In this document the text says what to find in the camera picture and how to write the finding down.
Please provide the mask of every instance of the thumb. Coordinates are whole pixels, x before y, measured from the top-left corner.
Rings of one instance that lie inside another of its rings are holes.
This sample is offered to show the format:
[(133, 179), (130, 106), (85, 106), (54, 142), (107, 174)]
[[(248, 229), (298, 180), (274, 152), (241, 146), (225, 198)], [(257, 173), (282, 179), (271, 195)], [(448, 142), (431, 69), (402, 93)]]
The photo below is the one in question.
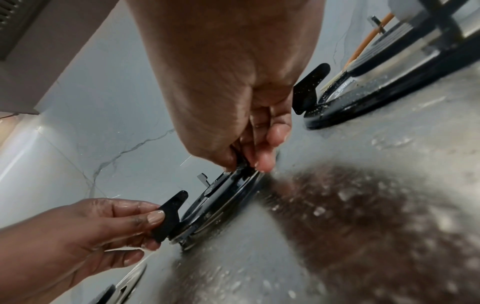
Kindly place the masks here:
[(237, 168), (237, 154), (231, 146), (216, 152), (209, 160), (222, 166), (225, 171), (235, 171)]
[(113, 241), (142, 234), (161, 225), (165, 219), (162, 210), (126, 217), (100, 217), (95, 225), (92, 246), (102, 246)]

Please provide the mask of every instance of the hand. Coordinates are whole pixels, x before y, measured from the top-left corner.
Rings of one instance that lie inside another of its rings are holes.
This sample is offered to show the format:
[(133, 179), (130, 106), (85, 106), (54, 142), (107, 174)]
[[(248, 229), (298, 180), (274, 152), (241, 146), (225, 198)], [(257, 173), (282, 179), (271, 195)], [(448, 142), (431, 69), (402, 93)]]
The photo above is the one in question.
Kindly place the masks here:
[(158, 205), (86, 199), (0, 230), (0, 302), (50, 303), (85, 278), (139, 262), (160, 245)]
[(189, 153), (234, 170), (237, 149), (271, 171), (292, 129), (292, 89), (317, 44), (325, 1), (127, 2)]

